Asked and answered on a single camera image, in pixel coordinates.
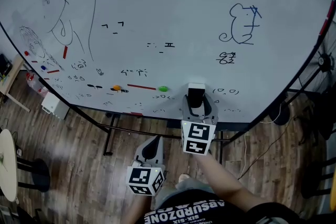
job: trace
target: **wooden floor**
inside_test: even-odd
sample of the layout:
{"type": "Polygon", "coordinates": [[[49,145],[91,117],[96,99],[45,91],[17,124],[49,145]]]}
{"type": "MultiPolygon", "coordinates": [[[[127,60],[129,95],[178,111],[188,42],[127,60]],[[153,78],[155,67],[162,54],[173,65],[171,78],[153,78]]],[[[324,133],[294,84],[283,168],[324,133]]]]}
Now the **wooden floor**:
{"type": "MultiPolygon", "coordinates": [[[[62,121],[41,109],[42,97],[31,90],[21,72],[11,94],[31,109],[27,113],[8,100],[0,109],[0,125],[8,119],[7,128],[18,132],[17,144],[23,158],[42,158],[51,173],[51,190],[40,193],[19,188],[18,199],[30,214],[41,208],[54,223],[120,223],[132,200],[125,185],[127,166],[131,164],[138,145],[147,138],[142,135],[114,131],[109,144],[112,156],[104,157],[106,133],[70,110],[62,121]]],[[[305,95],[290,106],[291,117],[300,115],[307,105],[305,95]]],[[[110,123],[102,112],[85,110],[98,122],[110,123]]],[[[178,129],[167,129],[166,121],[123,115],[117,125],[157,134],[180,135],[178,129]]],[[[262,156],[240,180],[252,192],[270,201],[280,202],[307,218],[317,209],[318,199],[304,200],[300,195],[303,169],[312,160],[324,158],[324,143],[312,147],[308,141],[298,145],[302,131],[299,121],[292,119],[288,126],[258,124],[246,134],[246,168],[284,132],[281,139],[262,156]]],[[[204,181],[202,172],[191,155],[182,153],[181,142],[165,139],[168,170],[166,185],[174,185],[181,173],[204,181]]],[[[219,159],[219,144],[213,142],[213,155],[219,159]]],[[[224,148],[223,165],[238,176],[244,165],[244,137],[224,148]]],[[[19,180],[30,183],[27,172],[19,170],[19,180]]],[[[5,198],[0,204],[15,205],[5,198]]]]}

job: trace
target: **whiteboard drawing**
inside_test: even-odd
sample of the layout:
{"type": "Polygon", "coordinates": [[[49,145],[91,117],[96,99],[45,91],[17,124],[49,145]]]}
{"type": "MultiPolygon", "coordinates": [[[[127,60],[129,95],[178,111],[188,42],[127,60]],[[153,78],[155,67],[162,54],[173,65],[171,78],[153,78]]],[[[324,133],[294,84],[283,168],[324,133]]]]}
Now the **whiteboard drawing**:
{"type": "Polygon", "coordinates": [[[233,39],[238,44],[250,44],[248,42],[252,38],[252,33],[255,27],[260,25],[255,25],[256,17],[262,18],[259,14],[258,8],[254,5],[244,8],[242,4],[237,3],[230,9],[230,15],[233,17],[231,23],[231,35],[222,33],[219,36],[220,41],[228,42],[233,39]]]}
{"type": "Polygon", "coordinates": [[[48,33],[52,33],[58,43],[63,46],[76,43],[76,46],[80,46],[84,54],[90,54],[90,58],[93,60],[90,48],[90,37],[96,10],[96,0],[49,1],[52,3],[52,5],[49,5],[50,9],[59,10],[59,13],[56,14],[56,16],[54,15],[51,19],[52,24],[48,29],[48,33]],[[83,3],[87,8],[83,10],[79,7],[79,3],[83,3]],[[78,20],[80,14],[82,14],[82,21],[78,20]],[[83,24],[83,22],[85,24],[85,30],[81,32],[82,26],[79,24],[83,24]]]}
{"type": "Polygon", "coordinates": [[[43,46],[40,38],[35,34],[33,30],[28,27],[22,26],[20,27],[20,34],[24,41],[25,46],[28,47],[29,51],[37,57],[45,59],[46,55],[49,57],[48,60],[51,60],[56,65],[59,66],[61,70],[64,70],[63,67],[55,60],[55,58],[47,52],[45,47],[43,46]]]}

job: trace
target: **round table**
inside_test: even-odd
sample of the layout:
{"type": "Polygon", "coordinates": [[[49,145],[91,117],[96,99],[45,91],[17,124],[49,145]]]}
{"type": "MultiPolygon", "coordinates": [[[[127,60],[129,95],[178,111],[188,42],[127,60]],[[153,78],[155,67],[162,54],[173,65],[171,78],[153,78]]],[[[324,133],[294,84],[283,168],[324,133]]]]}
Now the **round table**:
{"type": "Polygon", "coordinates": [[[0,133],[0,188],[9,201],[15,201],[18,187],[47,192],[50,187],[49,169],[41,159],[30,162],[16,157],[12,134],[3,130],[0,133]],[[18,182],[17,169],[30,172],[34,185],[18,182]]]}
{"type": "Polygon", "coordinates": [[[336,168],[334,172],[334,179],[332,181],[331,193],[330,193],[330,209],[336,211],[336,168]]]}

